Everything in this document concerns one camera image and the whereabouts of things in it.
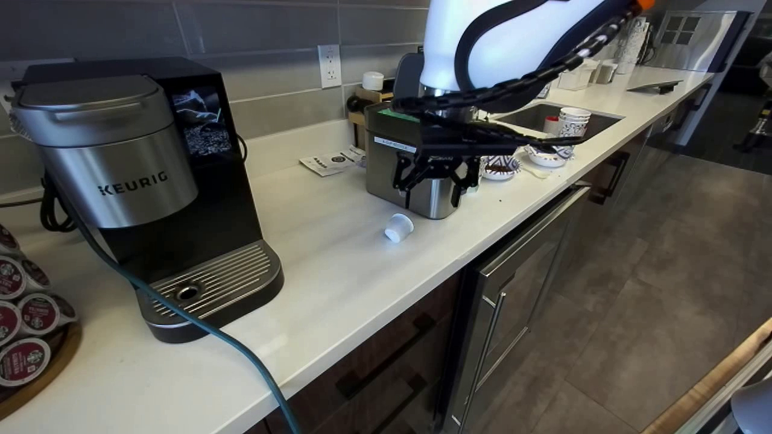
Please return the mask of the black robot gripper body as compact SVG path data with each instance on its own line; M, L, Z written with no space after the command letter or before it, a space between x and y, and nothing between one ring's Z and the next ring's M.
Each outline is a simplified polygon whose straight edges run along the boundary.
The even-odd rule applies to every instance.
M484 123L401 123L392 139L413 147L421 167L449 162L454 168L524 145L521 132Z

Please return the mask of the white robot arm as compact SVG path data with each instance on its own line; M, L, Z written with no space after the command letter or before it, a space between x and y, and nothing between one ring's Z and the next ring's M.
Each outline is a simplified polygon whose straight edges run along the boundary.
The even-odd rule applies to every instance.
M561 73L606 49L657 0L431 0L420 49L417 91L395 96L408 152L390 187L413 205L426 179L449 179L450 203L472 185L482 157L514 155L538 138L512 132L476 111L514 111Z

